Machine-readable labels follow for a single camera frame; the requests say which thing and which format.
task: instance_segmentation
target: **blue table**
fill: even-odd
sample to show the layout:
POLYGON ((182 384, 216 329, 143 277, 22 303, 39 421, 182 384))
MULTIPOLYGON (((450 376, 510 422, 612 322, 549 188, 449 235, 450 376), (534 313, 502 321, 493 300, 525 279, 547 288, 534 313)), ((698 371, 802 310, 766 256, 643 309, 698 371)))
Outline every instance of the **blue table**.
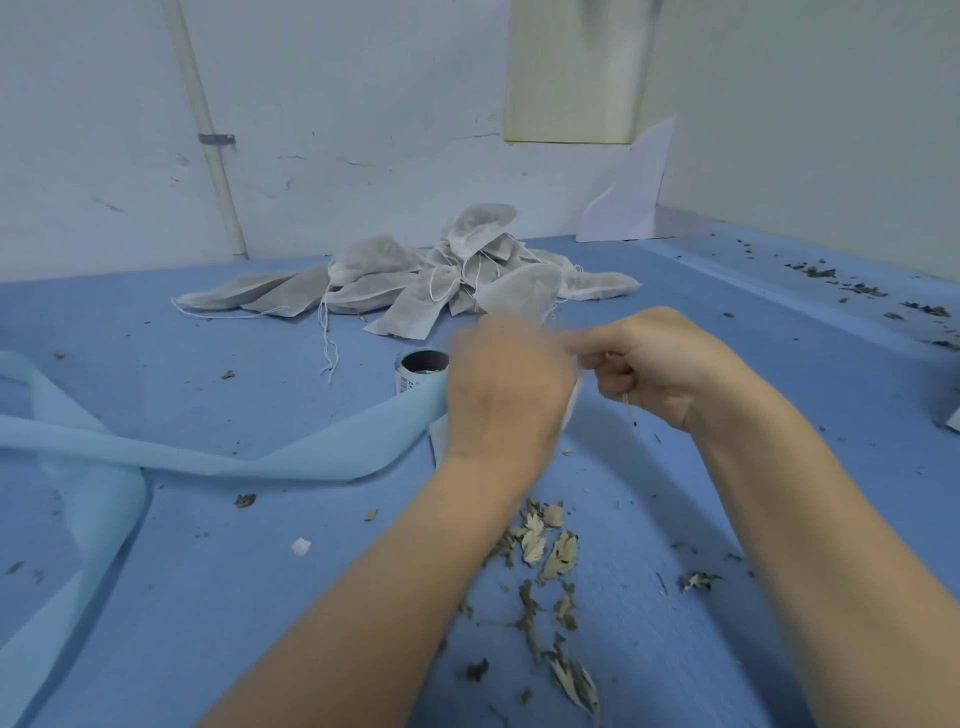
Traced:
MULTIPOLYGON (((556 325, 591 326, 656 304, 679 308, 824 429, 870 500, 960 594, 958 440, 930 421, 956 384, 948 372, 662 251, 569 238, 538 244, 589 271, 620 270, 644 283, 627 298, 564 303, 556 325)), ((207 322, 184 317, 169 300, 241 272, 307 264, 251 261, 0 286, 0 349, 29 355, 117 434, 254 458, 391 396, 393 361, 412 344, 331 316, 341 363, 327 385, 315 317, 207 322), (221 379, 226 370, 236 376, 221 379)), ((469 323, 444 316, 428 343, 443 348, 469 323)), ((0 382, 0 408, 25 412, 17 385, 0 382)), ((558 454, 533 496, 562 500, 567 527, 581 538, 571 575, 580 629, 567 635, 567 651, 593 674, 605 725, 809 725, 750 564, 729 556, 740 548, 689 438, 643 413, 628 417, 587 386, 560 448, 569 454, 558 454), (726 581, 683 595, 677 579, 689 570, 726 581)), ((192 724, 432 470, 424 439, 385 471, 351 484, 147 473, 151 502, 142 526, 30 724, 192 724), (256 493, 255 505, 235 508, 246 492, 256 493), (376 519, 364 522, 372 508, 376 519), (304 557, 290 548, 298 537, 313 544, 304 557)), ((32 456, 0 452, 0 473, 1 643, 69 577, 77 557, 53 486, 32 456), (17 561, 25 562, 19 571, 2 575, 17 561)), ((523 635, 498 624, 517 619, 516 588, 534 575, 522 562, 507 570, 502 560, 478 574, 468 595, 473 620, 452 621, 412 725, 498 726, 496 712, 513 725, 589 725, 548 667, 534 666, 523 635), (466 665, 484 657, 486 678, 466 682, 466 665), (521 705, 526 688, 534 696, 521 705)), ((535 596, 549 610, 560 585, 535 588, 535 596)), ((540 640, 551 643, 558 626, 549 611, 541 614, 540 640)))

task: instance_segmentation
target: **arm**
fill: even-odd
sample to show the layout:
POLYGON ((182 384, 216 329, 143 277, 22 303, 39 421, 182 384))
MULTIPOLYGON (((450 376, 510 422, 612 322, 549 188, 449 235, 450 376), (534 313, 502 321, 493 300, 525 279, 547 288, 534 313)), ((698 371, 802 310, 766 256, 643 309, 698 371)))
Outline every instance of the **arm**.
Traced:
POLYGON ((603 394, 690 432, 821 724, 956 724, 960 607, 780 393, 669 309, 567 345, 603 394))
POLYGON ((556 342, 493 317, 455 339, 449 377, 440 469, 201 728, 406 723, 470 580, 549 462, 574 383, 556 342))

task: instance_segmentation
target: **pipe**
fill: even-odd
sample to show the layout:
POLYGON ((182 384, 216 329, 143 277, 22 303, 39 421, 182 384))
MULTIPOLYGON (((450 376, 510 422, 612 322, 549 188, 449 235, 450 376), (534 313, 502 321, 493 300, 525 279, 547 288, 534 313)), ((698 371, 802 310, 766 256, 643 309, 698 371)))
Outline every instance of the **pipe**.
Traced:
MULTIPOLYGON (((186 95, 190 100, 197 132, 201 134, 216 133, 213 129, 213 120, 210 118, 210 108, 206 104, 204 84, 200 80, 200 70, 197 68, 197 57, 193 53, 190 43, 190 33, 186 27, 186 18, 183 16, 183 6, 180 0, 163 0, 163 10, 167 18, 167 28, 174 43, 177 61, 180 63, 180 72, 183 74, 183 83, 186 86, 186 95)), ((230 183, 227 179, 227 170, 224 169, 224 158, 220 154, 220 147, 204 144, 206 166, 210 170, 210 179, 217 196, 217 207, 224 219, 227 229, 227 242, 234 260, 247 260, 247 243, 243 238, 240 220, 237 219, 236 207, 233 206, 233 197, 230 194, 230 183)))

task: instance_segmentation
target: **person's right hand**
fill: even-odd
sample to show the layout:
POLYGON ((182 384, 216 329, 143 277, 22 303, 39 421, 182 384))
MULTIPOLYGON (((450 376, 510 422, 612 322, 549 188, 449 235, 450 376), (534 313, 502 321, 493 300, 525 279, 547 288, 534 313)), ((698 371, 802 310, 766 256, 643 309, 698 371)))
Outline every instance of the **person's right hand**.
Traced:
POLYGON ((597 375, 600 394, 628 401, 677 429, 698 404, 752 372, 726 344, 673 308, 658 307, 597 328, 567 331, 567 353, 597 375))

